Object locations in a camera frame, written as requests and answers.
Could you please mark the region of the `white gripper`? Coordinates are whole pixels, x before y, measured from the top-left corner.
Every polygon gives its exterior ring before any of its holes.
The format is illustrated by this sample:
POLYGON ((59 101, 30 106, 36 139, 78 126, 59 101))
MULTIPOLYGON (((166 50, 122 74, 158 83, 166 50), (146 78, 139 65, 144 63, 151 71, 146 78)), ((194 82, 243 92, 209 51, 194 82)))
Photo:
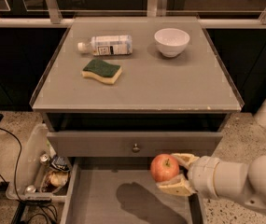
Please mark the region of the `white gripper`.
POLYGON ((172 153, 178 164, 188 170, 188 179, 177 175, 169 181, 157 183, 157 188, 170 195, 188 197, 196 192, 205 199, 218 198, 215 188, 215 171, 219 158, 197 156, 190 153, 172 153))

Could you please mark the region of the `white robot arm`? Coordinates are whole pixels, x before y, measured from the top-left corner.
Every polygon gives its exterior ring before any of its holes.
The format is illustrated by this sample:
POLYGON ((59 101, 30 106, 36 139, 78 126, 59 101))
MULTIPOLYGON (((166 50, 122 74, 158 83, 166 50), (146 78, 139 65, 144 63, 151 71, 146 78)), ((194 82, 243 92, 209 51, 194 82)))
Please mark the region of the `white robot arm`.
POLYGON ((266 216, 266 155, 249 164, 175 153, 183 175, 157 184, 159 190, 176 196, 198 194, 204 199, 226 199, 266 216))

